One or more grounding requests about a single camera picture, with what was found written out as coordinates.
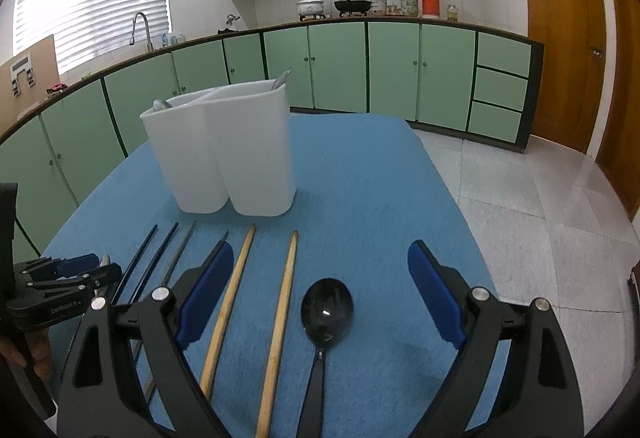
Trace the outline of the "bamboo chopstick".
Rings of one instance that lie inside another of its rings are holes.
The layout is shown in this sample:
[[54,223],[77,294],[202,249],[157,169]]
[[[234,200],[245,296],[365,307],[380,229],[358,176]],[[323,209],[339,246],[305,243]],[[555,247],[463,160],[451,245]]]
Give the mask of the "bamboo chopstick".
[[248,254],[250,254],[250,248],[254,240],[256,232],[256,224],[251,224],[246,232],[240,254],[236,260],[235,266],[230,276],[230,281],[224,293],[224,299],[218,317],[214,326],[212,338],[210,339],[207,354],[205,358],[204,368],[201,375],[200,387],[207,400],[212,398],[213,386],[218,366],[218,361],[221,353],[221,347],[224,343],[224,336],[228,328],[228,323],[231,317],[235,296],[238,292],[245,264]]
[[267,438],[270,432],[273,403],[274,398],[276,398],[280,360],[286,329],[286,320],[288,320],[288,304],[290,303],[294,279],[298,238],[298,231],[294,230],[291,234],[290,244],[288,244],[288,254],[286,255],[286,262],[283,270],[276,318],[273,323],[271,343],[264,384],[262,384],[262,396],[260,397],[260,406],[256,424],[256,438]]

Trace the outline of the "black chopstick gold band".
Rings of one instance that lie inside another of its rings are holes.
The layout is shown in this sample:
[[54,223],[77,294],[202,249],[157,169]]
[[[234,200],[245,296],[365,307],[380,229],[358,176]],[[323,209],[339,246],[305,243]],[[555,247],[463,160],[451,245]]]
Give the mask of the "black chopstick gold band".
[[165,253],[166,248],[168,247],[169,243],[171,242],[178,228],[179,228],[179,224],[178,222],[175,222],[170,228],[169,232],[164,237],[163,241],[160,243],[160,246],[154,253],[151,261],[149,262],[149,265],[146,266],[144,273],[142,274],[142,277],[140,278],[136,288],[134,289],[134,292],[130,296],[130,299],[129,299],[130,304],[137,302],[141,297],[146,287],[146,284],[149,283],[149,280],[151,279],[151,276],[155,268],[160,263],[160,258],[163,257],[163,254]]
[[120,279],[119,284],[117,285],[117,288],[115,288],[114,292],[111,294],[110,301],[113,304],[119,300],[119,297],[122,294],[124,287],[129,281],[131,273],[134,272],[134,267],[138,264],[138,262],[140,262],[140,259],[143,253],[145,252],[146,248],[149,246],[149,242],[151,242],[154,234],[157,232],[157,228],[158,228],[158,225],[154,224],[154,226],[151,228],[149,233],[143,239],[142,243],[137,248],[136,252],[134,253],[134,256],[132,256],[132,258],[130,259],[130,262],[126,267],[125,272],[122,274],[122,278]]

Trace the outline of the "small silver spoon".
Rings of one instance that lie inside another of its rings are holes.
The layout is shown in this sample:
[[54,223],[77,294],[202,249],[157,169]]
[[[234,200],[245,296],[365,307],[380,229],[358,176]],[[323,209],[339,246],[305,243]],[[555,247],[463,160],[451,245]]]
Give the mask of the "small silver spoon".
[[152,109],[154,112],[160,112],[171,108],[171,104],[164,99],[156,99],[153,101]]

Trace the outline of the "black spoon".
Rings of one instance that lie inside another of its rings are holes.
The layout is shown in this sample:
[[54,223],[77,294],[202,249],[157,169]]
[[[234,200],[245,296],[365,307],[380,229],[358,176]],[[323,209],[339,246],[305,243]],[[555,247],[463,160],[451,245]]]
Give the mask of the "black spoon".
[[316,350],[299,414],[297,437],[318,438],[322,434],[326,352],[343,337],[353,316],[352,294],[342,281],[323,278],[306,291],[300,305],[300,320]]

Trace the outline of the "large silver spoon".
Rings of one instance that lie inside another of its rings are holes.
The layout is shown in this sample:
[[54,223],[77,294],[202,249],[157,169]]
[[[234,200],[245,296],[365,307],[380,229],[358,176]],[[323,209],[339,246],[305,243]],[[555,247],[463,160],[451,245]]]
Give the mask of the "large silver spoon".
[[292,68],[288,68],[282,74],[280,74],[274,80],[271,89],[272,90],[276,90],[276,89],[280,88],[281,86],[283,86],[286,83],[286,80],[288,79],[288,76],[290,76],[291,72],[292,72]]

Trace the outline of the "cardboard box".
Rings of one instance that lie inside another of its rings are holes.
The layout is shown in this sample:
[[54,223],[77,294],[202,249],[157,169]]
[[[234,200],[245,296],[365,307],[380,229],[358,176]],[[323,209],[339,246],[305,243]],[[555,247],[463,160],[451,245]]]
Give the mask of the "cardboard box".
[[54,36],[20,52],[1,67],[1,123],[11,124],[47,98],[47,90],[60,81]]

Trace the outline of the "white utensil holder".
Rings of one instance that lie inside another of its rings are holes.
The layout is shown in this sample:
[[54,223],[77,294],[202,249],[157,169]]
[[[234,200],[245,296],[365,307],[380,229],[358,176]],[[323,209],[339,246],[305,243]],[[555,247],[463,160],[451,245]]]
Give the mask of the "white utensil holder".
[[140,114],[180,210],[212,214],[226,204],[243,216],[277,217],[294,201],[288,91],[254,80],[172,97]]

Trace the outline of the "blue table cloth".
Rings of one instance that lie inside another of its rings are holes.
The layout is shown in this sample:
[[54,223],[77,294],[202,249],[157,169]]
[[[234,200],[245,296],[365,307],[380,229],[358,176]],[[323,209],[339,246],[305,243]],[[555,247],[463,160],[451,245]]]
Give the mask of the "blue table cloth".
[[352,293],[355,312],[326,358],[328,437],[405,437],[446,377],[456,352],[438,334],[408,271],[412,242],[426,243],[471,285],[491,277],[456,200],[419,137],[377,115],[299,115],[290,120],[296,195],[282,216],[250,218],[226,206],[183,213],[149,146],[96,188],[47,247],[52,257],[108,256],[127,265],[154,224],[152,244],[179,228],[166,257],[197,221],[178,267],[198,266],[220,239],[240,248],[256,232],[218,362],[212,403],[235,437],[253,436],[288,244],[298,231],[294,282],[270,432],[297,430],[314,347],[300,323],[307,288],[326,276]]

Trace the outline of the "green lower cabinets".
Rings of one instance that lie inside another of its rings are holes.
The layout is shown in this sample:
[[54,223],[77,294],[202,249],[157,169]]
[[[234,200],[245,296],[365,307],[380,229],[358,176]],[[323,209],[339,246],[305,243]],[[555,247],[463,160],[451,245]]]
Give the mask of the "green lower cabinets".
[[544,46],[481,26],[326,20],[209,37],[107,68],[1,127],[1,178],[17,184],[14,255],[38,257],[82,201],[144,143],[154,98],[292,71],[296,112],[375,113],[523,151]]

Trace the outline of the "brown wooden door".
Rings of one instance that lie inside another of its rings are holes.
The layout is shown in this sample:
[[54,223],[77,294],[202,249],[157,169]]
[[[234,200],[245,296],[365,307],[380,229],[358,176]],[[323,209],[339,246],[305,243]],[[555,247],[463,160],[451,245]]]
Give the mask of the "brown wooden door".
[[585,153],[600,106],[604,0],[527,0],[528,36],[544,44],[533,133]]

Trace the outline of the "white pot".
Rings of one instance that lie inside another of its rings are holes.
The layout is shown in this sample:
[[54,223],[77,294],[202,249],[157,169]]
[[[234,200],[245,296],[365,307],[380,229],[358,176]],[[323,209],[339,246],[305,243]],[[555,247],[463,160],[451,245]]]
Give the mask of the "white pot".
[[300,22],[305,20],[324,19],[326,17],[326,14],[324,13],[324,1],[300,0],[296,4],[296,13]]

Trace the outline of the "black wok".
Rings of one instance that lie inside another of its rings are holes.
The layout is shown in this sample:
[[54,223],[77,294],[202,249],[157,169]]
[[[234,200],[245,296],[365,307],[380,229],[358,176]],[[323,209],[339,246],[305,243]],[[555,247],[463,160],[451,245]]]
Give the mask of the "black wok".
[[370,0],[336,0],[334,7],[338,12],[338,16],[366,16],[371,10],[372,2]]

